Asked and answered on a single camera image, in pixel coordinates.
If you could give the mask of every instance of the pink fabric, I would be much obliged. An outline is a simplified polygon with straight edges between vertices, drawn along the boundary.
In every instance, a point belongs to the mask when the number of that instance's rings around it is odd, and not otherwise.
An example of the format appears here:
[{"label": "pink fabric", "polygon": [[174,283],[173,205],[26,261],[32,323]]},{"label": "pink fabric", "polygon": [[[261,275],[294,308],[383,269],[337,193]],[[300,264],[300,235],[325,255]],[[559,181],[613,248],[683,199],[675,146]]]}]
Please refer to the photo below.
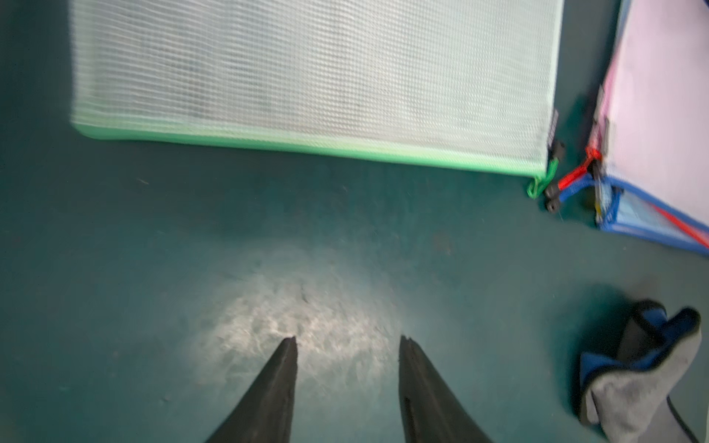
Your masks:
[{"label": "pink fabric", "polygon": [[604,87],[606,174],[709,225],[704,0],[633,0]]}]

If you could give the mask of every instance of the blue neoprene trim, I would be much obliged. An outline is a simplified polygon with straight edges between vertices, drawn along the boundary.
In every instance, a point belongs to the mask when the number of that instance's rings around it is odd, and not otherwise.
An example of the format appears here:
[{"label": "blue neoprene trim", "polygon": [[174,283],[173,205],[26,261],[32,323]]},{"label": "blue neoprene trim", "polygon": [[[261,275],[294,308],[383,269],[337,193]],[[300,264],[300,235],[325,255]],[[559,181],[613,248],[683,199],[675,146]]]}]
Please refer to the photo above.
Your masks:
[{"label": "blue neoprene trim", "polygon": [[668,206],[666,203],[663,203],[662,201],[651,196],[647,192],[642,191],[639,188],[636,188],[632,184],[629,184],[629,183],[622,181],[622,180],[614,179],[610,176],[604,177],[603,180],[606,183],[609,183],[611,186],[616,186],[618,188],[622,188],[627,191],[630,191],[633,194],[635,194],[636,196],[645,200],[646,202],[653,204],[653,205],[657,206],[658,208],[661,208],[664,211],[669,212],[670,214],[674,215],[679,220],[682,220],[683,222],[687,223],[688,225],[693,226],[693,227],[700,229],[702,231],[705,231],[706,233],[709,233],[709,226],[703,224],[702,222],[694,220],[693,218],[689,217],[685,213],[682,213],[682,212],[676,210],[675,208],[672,208],[671,206]]},{"label": "blue neoprene trim", "polygon": [[667,355],[667,352],[670,352],[679,340],[688,334],[697,333],[701,321],[699,314],[691,308],[684,308],[670,320],[667,319],[664,309],[655,308],[651,311],[645,311],[641,313],[641,315],[645,320],[650,318],[648,324],[661,335],[662,343],[629,364],[623,364],[618,360],[602,354],[582,352],[579,373],[582,386],[588,383],[588,378],[592,373],[602,367],[608,369],[631,369],[634,371],[648,371],[652,369],[656,364],[656,360],[658,358],[663,359],[663,355]]}]

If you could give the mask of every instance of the teal floor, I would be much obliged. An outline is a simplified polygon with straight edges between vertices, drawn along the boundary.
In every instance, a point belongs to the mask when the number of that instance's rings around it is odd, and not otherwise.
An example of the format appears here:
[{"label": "teal floor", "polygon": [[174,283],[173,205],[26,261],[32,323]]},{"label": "teal floor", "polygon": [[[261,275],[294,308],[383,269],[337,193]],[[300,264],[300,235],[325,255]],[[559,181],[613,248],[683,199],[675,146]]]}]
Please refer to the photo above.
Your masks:
[{"label": "teal floor", "polygon": [[[615,8],[566,3],[575,149]],[[579,351],[613,347],[628,297],[709,318],[709,260],[601,233],[582,198],[554,217],[523,178],[83,138],[66,16],[0,3],[2,442],[202,443],[293,334],[294,443],[403,441],[401,334],[493,441],[601,442]],[[702,441],[707,374],[703,346],[672,395]]]}]

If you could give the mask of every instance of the label tag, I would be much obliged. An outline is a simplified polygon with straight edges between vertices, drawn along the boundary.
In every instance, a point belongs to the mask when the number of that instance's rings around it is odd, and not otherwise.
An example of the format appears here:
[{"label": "label tag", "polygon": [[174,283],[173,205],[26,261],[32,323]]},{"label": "label tag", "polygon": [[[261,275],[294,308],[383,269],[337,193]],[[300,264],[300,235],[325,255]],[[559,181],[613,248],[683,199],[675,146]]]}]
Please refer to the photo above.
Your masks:
[{"label": "label tag", "polygon": [[598,88],[598,95],[596,96],[596,109],[593,112],[593,122],[597,123],[598,118],[600,117],[601,114],[601,106],[603,105],[603,98],[605,97],[605,89],[603,89],[603,86]]},{"label": "label tag", "polygon": [[552,143],[554,143],[554,136],[557,134],[557,121],[559,120],[559,112],[554,108],[554,113],[552,114],[552,122],[549,125],[549,134],[547,135],[547,149],[552,149]]}]

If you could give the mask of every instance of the white mesh fabric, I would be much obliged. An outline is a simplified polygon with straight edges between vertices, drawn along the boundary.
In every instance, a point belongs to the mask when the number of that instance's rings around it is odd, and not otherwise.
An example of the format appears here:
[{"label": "white mesh fabric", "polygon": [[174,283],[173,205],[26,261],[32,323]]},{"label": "white mesh fabric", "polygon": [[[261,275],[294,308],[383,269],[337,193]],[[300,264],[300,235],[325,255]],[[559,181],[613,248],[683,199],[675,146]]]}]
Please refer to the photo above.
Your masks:
[{"label": "white mesh fabric", "polygon": [[539,174],[562,2],[72,0],[73,121]]}]

